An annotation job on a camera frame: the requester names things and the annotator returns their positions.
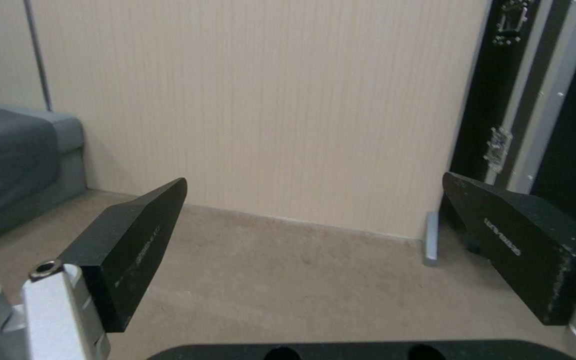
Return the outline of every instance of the couch cushion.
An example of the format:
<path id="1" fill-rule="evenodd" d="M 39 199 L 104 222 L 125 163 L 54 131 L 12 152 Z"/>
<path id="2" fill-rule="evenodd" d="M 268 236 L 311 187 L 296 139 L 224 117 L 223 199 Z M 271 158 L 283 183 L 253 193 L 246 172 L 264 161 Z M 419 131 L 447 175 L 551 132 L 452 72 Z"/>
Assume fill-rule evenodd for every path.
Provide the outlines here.
<path id="1" fill-rule="evenodd" d="M 0 105 L 0 109 L 50 121 L 57 132 L 57 149 L 61 154 L 84 145 L 82 123 L 71 114 Z"/>

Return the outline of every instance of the beige carpet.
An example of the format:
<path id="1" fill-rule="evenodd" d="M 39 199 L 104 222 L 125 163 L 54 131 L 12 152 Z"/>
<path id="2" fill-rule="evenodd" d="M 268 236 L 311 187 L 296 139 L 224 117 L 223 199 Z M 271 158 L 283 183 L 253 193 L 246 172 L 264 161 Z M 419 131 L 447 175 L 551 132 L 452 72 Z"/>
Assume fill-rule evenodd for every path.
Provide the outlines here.
<path id="1" fill-rule="evenodd" d="M 28 270 L 129 196 L 89 191 L 0 236 L 0 284 L 18 303 Z M 185 206 L 111 359 L 182 344 L 515 338 L 562 349 L 489 263 L 442 228 L 439 267 L 419 243 Z"/>

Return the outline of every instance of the screw hole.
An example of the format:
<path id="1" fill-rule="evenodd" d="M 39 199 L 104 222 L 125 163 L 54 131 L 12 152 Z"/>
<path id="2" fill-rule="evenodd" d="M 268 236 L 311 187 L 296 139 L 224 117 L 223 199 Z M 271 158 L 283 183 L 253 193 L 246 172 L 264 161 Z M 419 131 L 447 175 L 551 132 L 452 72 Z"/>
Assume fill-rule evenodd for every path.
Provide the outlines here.
<path id="1" fill-rule="evenodd" d="M 432 346 L 416 344 L 408 351 L 408 360 L 446 360 L 446 357 Z"/>
<path id="2" fill-rule="evenodd" d="M 36 271 L 37 272 L 46 272 L 46 271 L 51 271 L 53 268 L 55 267 L 55 263 L 54 262 L 44 262 L 43 264 L 37 266 Z"/>
<path id="3" fill-rule="evenodd" d="M 268 351 L 263 360 L 302 360 L 302 357 L 290 347 L 282 346 Z"/>

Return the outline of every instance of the silver metal bracket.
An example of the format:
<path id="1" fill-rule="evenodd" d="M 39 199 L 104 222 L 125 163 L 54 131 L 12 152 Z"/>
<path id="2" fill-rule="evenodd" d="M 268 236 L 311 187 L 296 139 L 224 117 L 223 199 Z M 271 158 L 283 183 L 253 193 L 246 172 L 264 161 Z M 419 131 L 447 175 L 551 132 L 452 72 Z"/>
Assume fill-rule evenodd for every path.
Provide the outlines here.
<path id="1" fill-rule="evenodd" d="M 513 141 L 513 135 L 503 127 L 498 129 L 492 127 L 491 130 L 492 137 L 490 137 L 490 141 L 486 142 L 488 150 L 484 155 L 484 159 L 488 162 L 488 167 L 499 174 L 504 168 L 510 143 Z"/>

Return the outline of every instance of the gray couch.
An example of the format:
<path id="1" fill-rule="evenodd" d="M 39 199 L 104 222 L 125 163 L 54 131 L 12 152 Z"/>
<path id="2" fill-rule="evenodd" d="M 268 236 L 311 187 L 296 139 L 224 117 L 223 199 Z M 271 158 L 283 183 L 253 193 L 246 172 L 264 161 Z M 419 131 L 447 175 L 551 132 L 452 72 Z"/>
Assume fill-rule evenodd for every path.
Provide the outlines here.
<path id="1" fill-rule="evenodd" d="M 83 131 L 74 116 L 60 112 L 38 111 L 20 107 L 0 109 L 50 121 L 57 134 L 59 177 L 48 187 L 0 208 L 0 234 L 30 221 L 47 210 L 86 191 L 82 160 Z"/>

